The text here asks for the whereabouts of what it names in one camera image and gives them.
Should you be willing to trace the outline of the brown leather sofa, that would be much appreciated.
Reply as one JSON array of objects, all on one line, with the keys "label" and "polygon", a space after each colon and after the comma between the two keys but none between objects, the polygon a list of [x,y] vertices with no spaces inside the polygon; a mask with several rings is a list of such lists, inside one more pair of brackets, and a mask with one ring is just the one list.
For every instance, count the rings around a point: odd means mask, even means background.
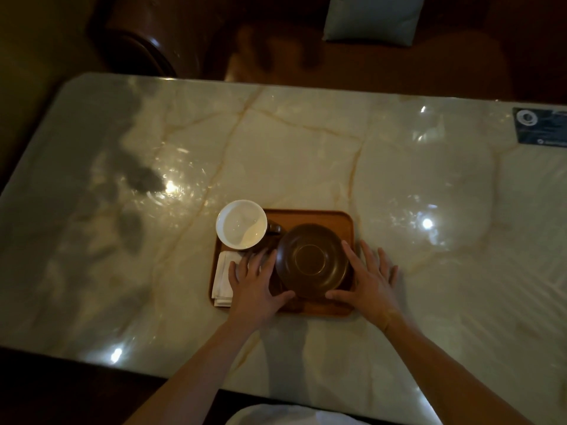
[{"label": "brown leather sofa", "polygon": [[411,47],[324,41],[330,0],[97,0],[114,72],[567,105],[567,0],[425,0]]}]

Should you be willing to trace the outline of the brown ceramic saucer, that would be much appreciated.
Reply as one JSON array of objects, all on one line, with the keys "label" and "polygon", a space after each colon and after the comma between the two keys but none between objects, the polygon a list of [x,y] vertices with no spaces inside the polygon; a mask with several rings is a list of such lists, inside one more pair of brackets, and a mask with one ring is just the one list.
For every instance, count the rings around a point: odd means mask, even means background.
[{"label": "brown ceramic saucer", "polygon": [[300,224],[283,235],[274,269],[283,286],[305,300],[321,300],[328,291],[353,284],[341,239],[314,223]]}]

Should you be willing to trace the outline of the brown cup with white inside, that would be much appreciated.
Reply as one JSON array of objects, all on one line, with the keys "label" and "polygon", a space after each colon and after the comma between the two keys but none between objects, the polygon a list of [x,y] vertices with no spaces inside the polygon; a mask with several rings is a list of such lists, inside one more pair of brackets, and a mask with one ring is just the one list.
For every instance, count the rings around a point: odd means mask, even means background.
[{"label": "brown cup with white inside", "polygon": [[216,235],[232,250],[251,250],[284,232],[281,225],[268,219],[264,209],[251,200],[230,202],[218,214]]}]

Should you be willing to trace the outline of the light blue cushion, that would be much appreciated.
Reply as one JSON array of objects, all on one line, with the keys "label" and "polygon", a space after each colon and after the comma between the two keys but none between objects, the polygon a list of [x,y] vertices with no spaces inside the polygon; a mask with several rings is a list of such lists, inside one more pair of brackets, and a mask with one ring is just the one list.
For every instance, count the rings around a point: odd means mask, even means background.
[{"label": "light blue cushion", "polygon": [[411,47],[425,0],[330,0],[324,41],[372,40]]}]

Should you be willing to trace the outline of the person's white clothing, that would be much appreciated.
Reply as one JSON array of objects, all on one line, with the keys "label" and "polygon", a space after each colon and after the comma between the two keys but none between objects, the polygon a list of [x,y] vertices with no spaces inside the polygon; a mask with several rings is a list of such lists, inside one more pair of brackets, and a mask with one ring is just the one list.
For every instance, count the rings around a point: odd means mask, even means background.
[{"label": "person's white clothing", "polygon": [[342,413],[298,405],[259,404],[235,413],[225,425],[369,425]]}]

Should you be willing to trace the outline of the person's right hand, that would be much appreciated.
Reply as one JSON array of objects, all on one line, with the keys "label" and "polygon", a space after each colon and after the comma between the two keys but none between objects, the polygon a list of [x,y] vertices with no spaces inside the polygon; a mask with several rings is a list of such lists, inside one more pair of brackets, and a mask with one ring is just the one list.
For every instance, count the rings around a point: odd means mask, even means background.
[{"label": "person's right hand", "polygon": [[341,246],[355,273],[352,292],[356,293],[356,305],[351,306],[385,334],[392,319],[402,314],[394,289],[389,286],[390,271],[396,265],[382,249],[382,274],[372,274],[367,271],[365,260],[362,261],[345,241]]}]

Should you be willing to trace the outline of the person's left hand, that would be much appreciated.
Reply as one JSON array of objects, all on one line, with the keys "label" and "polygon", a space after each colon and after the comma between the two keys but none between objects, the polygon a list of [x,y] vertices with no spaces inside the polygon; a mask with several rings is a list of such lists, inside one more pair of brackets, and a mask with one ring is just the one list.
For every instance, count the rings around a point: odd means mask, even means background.
[{"label": "person's left hand", "polygon": [[238,265],[239,286],[232,290],[232,304],[228,321],[230,325],[251,334],[262,327],[278,311],[268,310],[268,292],[270,280],[277,259],[277,251],[272,250],[267,255],[264,250],[259,275],[255,279],[249,278],[249,259],[253,255],[244,256]]}]

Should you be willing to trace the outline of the person's left forearm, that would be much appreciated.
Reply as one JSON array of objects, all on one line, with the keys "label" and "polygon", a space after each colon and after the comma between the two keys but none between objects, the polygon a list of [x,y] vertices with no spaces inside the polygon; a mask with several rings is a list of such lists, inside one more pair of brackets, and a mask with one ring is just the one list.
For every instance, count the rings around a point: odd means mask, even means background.
[{"label": "person's left forearm", "polygon": [[261,324],[228,319],[123,425],[202,425],[232,363]]}]

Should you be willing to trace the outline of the person's right forearm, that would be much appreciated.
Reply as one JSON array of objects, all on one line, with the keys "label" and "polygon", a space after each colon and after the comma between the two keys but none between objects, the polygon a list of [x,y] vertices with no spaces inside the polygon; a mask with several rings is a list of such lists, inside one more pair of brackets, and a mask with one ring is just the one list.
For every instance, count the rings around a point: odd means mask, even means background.
[{"label": "person's right forearm", "polygon": [[401,314],[383,333],[443,425],[534,425]]}]

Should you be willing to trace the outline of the dark table sticker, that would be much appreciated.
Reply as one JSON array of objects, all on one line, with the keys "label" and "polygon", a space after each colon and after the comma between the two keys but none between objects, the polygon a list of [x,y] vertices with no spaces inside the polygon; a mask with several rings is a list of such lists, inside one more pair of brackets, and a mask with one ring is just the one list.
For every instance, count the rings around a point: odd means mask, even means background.
[{"label": "dark table sticker", "polygon": [[567,148],[567,110],[513,108],[519,144]]}]

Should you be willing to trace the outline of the brown wooden tray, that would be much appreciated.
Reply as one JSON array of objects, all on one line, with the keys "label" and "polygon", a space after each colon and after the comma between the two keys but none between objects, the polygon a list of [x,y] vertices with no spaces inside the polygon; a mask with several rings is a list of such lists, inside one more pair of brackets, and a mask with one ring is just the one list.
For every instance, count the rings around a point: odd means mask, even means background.
[{"label": "brown wooden tray", "polygon": [[[277,251],[278,243],[280,239],[285,235],[291,228],[296,227],[304,223],[314,223],[318,225],[323,225],[324,227],[330,228],[334,233],[336,233],[341,241],[345,241],[349,246],[354,246],[354,223],[350,215],[341,211],[326,211],[326,210],[297,210],[297,209],[264,209],[268,219],[281,225],[284,232],[280,236],[272,237],[269,241],[261,244],[258,248],[251,250],[232,250],[223,245],[220,240],[216,239],[213,255],[213,267],[211,271],[210,283],[209,283],[209,294],[211,298],[211,289],[213,285],[214,272],[216,270],[216,264],[218,256],[222,251],[237,251],[245,253],[248,251],[260,251],[267,249],[267,255],[270,254],[272,250]],[[279,295],[285,291],[288,291],[280,281],[275,269],[273,270],[270,286],[270,292],[273,296]],[[339,290],[352,291],[354,290],[354,276],[353,284],[350,288],[338,288]],[[325,318],[345,318],[351,314],[352,307],[344,305],[336,301],[328,300],[325,297],[321,300],[305,300],[297,297],[292,299],[287,305],[283,306],[281,312],[292,313],[292,314],[302,314],[305,316],[315,316],[315,317],[325,317]]]}]

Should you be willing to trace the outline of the white folded napkin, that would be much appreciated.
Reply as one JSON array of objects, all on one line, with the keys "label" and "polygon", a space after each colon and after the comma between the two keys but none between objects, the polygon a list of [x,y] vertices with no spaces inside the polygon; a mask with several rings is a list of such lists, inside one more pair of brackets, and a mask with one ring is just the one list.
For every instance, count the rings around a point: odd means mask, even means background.
[{"label": "white folded napkin", "polygon": [[231,262],[238,264],[243,256],[243,253],[237,251],[220,252],[211,289],[211,299],[215,307],[229,308],[231,306],[233,292],[229,282],[229,267]]}]

